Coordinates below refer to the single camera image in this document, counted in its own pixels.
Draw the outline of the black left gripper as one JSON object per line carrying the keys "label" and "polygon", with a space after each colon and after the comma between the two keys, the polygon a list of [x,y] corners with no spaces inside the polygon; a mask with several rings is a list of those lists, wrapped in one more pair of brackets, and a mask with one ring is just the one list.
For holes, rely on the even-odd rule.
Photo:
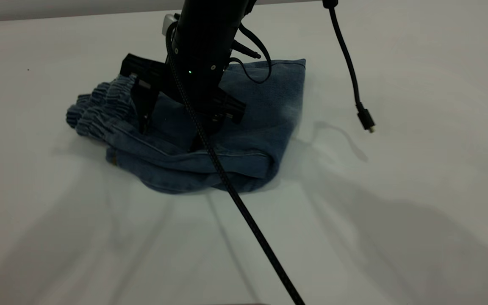
{"label": "black left gripper", "polygon": [[192,123],[196,135],[191,152],[207,150],[205,142],[221,130],[225,117],[239,124],[246,105],[219,86],[228,67],[236,28],[229,24],[181,19],[169,23],[169,39],[165,62],[127,54],[120,74],[134,77],[133,103],[140,133],[148,129],[159,93],[184,104],[179,89],[183,88],[192,108],[197,112]]}

